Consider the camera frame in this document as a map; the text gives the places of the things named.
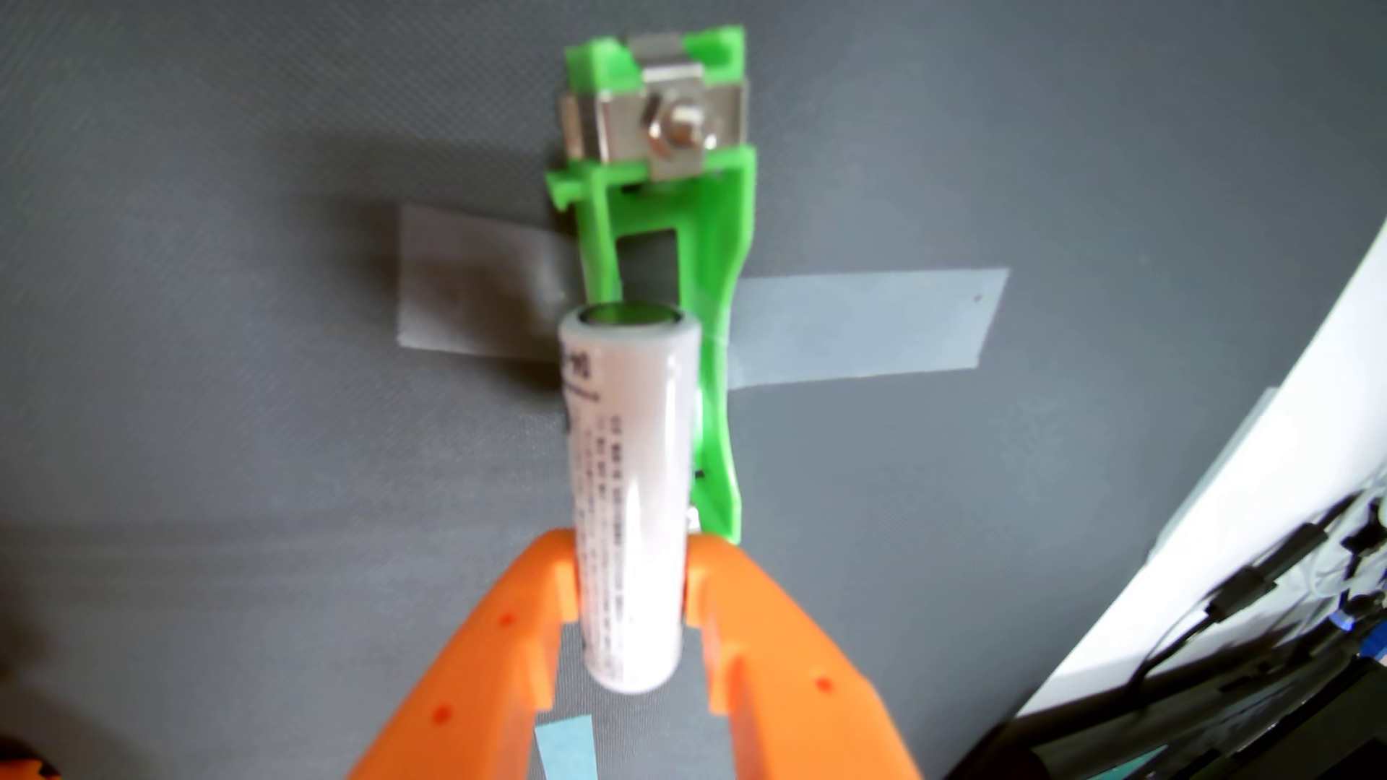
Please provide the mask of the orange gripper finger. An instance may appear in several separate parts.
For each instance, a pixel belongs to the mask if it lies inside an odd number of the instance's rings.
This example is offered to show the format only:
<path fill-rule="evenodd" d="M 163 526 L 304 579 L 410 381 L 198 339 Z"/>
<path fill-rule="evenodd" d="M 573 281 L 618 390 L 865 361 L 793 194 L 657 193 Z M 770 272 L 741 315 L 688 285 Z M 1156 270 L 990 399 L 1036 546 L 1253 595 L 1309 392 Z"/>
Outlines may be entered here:
<path fill-rule="evenodd" d="M 574 533 L 546 532 L 442 647 L 350 779 L 526 779 L 577 607 Z"/>
<path fill-rule="evenodd" d="M 872 681 L 739 547 L 689 539 L 685 622 L 738 779 L 921 779 Z"/>

